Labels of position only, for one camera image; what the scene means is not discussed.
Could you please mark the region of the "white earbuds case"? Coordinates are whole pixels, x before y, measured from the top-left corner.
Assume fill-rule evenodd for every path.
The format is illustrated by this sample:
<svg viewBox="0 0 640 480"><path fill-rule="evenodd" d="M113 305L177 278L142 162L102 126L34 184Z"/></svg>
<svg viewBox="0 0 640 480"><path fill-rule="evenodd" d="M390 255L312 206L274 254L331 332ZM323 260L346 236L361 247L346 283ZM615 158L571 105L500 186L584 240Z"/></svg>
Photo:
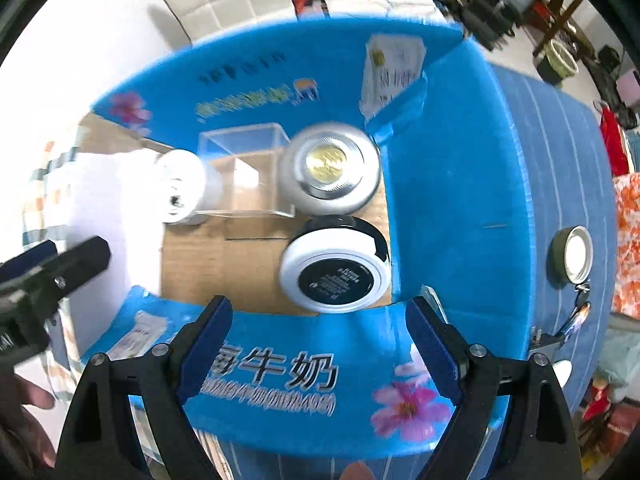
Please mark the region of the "white earbuds case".
<svg viewBox="0 0 640 480"><path fill-rule="evenodd" d="M561 388L564 388L572 374L573 365L570 360L559 360L552 364L552 370Z"/></svg>

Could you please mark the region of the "grey 65W charger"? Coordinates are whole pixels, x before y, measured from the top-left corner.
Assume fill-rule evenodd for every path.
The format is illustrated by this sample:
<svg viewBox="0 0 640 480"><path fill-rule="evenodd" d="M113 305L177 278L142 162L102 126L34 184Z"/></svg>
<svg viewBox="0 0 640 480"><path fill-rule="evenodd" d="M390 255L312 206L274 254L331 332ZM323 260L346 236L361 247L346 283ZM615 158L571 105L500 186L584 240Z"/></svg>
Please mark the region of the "grey 65W charger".
<svg viewBox="0 0 640 480"><path fill-rule="evenodd" d="M540 353L550 362L554 361L555 353L565 344L566 337L558 330L554 334L544 332L540 327L533 326L527 350L530 359L534 354Z"/></svg>

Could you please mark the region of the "tin lid white inside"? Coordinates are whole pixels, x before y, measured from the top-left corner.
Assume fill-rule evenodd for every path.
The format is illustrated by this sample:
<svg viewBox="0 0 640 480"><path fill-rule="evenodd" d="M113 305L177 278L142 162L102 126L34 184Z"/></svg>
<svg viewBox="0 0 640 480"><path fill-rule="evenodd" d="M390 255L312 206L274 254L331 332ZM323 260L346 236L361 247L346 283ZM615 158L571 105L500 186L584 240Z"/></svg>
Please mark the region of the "tin lid white inside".
<svg viewBox="0 0 640 480"><path fill-rule="evenodd" d="M587 228L570 226L556 232L550 244L548 263L552 278L558 284L585 283L593 265L593 242Z"/></svg>

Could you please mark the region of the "clear acrylic box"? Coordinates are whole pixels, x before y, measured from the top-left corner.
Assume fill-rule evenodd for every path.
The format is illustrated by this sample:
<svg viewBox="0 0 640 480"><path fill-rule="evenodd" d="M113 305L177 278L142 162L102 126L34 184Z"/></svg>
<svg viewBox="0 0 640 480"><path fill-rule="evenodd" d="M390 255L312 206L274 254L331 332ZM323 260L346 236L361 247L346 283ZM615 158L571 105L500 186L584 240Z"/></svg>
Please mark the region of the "clear acrylic box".
<svg viewBox="0 0 640 480"><path fill-rule="evenodd" d="M293 218L295 207L278 185L279 162L290 139L276 122L200 134L198 157L219 178L218 197L204 212L230 218Z"/></svg>

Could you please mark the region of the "black white round tin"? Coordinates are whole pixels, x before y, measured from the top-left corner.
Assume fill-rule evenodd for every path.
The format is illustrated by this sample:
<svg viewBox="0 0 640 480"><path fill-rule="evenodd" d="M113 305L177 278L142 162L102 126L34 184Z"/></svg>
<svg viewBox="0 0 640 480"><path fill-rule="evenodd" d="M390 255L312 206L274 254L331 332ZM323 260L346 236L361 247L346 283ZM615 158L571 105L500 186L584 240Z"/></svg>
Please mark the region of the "black white round tin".
<svg viewBox="0 0 640 480"><path fill-rule="evenodd" d="M385 295L391 279L383 233L348 214L306 221L282 252L279 269L288 299L318 313L371 307Z"/></svg>

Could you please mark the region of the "grey tin gold top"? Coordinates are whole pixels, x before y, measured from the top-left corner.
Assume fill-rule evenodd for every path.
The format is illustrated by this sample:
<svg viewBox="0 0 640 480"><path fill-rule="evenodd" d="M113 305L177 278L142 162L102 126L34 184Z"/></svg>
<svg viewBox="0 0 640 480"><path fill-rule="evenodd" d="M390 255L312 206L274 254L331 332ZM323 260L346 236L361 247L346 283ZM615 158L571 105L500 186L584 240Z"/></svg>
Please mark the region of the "grey tin gold top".
<svg viewBox="0 0 640 480"><path fill-rule="evenodd" d="M278 185L311 217L351 214L370 202L382 178L380 151L363 131L322 122L294 136L279 162Z"/></svg>

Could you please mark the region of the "orange floral cushion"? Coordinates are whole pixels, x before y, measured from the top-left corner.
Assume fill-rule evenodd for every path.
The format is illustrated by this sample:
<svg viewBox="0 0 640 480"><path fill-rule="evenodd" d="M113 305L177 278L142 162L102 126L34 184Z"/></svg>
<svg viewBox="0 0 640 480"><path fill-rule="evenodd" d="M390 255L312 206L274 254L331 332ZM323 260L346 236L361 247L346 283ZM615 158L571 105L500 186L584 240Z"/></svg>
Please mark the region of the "orange floral cushion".
<svg viewBox="0 0 640 480"><path fill-rule="evenodd" d="M612 311L640 318L640 174L615 177L617 263Z"/></svg>

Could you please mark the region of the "blue cardboard milk box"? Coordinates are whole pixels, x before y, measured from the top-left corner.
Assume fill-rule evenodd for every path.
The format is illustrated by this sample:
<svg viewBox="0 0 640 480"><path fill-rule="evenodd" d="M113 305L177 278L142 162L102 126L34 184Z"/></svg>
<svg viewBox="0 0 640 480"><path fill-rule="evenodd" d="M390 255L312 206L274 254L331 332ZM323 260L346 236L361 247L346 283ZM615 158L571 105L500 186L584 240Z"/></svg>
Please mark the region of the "blue cardboard milk box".
<svg viewBox="0 0 640 480"><path fill-rule="evenodd" d="M454 408L406 311L434 289L462 336L526 352L534 213L494 71L454 26L322 18L178 53L93 114L175 150L116 219L240 214L180 261L233 321L193 426L246 448L378 458L431 451ZM271 244L260 222L304 217Z"/></svg>

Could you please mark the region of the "blue striped tablecloth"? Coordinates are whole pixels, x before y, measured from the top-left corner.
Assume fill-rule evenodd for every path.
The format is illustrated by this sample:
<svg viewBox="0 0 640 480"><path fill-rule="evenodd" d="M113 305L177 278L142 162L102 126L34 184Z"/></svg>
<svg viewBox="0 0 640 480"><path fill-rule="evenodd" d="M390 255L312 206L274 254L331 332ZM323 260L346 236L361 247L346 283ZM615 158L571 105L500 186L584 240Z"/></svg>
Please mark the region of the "blue striped tablecloth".
<svg viewBox="0 0 640 480"><path fill-rule="evenodd" d="M238 479L335 479L363 460L412 479L454 414L422 362L406 314L435 289L469 342L526 355L573 291L552 274L554 234L584 226L594 245L592 313L564 348L575 404L594 370L613 297L616 213L596 118L567 94L489 66L469 41L427 29L425 72L371 122L381 144L393 303L346 314L236 312L207 399Z"/></svg>

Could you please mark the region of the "red cloth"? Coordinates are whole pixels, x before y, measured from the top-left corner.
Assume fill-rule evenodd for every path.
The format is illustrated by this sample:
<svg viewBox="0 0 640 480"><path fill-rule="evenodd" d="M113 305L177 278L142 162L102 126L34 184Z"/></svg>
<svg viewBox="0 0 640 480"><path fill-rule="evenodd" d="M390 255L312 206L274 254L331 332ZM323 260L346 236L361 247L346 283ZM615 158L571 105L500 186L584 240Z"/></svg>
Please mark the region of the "red cloth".
<svg viewBox="0 0 640 480"><path fill-rule="evenodd" d="M620 125L607 106L600 110L600 131L608 154L612 176L620 177L629 174L629 165L626 152L623 148L623 139L620 135Z"/></svg>

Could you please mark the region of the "pink container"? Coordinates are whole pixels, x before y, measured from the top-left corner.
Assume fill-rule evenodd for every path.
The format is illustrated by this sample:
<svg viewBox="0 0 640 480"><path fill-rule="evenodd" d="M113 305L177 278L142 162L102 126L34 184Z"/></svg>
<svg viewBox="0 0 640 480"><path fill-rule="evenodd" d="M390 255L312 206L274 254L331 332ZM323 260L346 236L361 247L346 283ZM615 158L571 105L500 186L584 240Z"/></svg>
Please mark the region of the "pink container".
<svg viewBox="0 0 640 480"><path fill-rule="evenodd" d="M640 75L638 70L632 68L620 75L616 81L617 92L620 99L631 108L638 107L640 103Z"/></svg>

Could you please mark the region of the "dark waste bin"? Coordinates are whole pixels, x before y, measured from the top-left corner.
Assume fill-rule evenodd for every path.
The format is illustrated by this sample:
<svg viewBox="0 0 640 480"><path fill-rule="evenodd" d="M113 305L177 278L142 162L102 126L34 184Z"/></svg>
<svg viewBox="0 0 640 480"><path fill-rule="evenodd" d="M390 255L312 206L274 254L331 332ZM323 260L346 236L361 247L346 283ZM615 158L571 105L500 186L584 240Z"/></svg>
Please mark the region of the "dark waste bin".
<svg viewBox="0 0 640 480"><path fill-rule="evenodd" d="M551 39L544 46L544 55L536 65L540 78L553 87L559 87L565 79L575 77L579 67L570 50L561 41Z"/></svg>

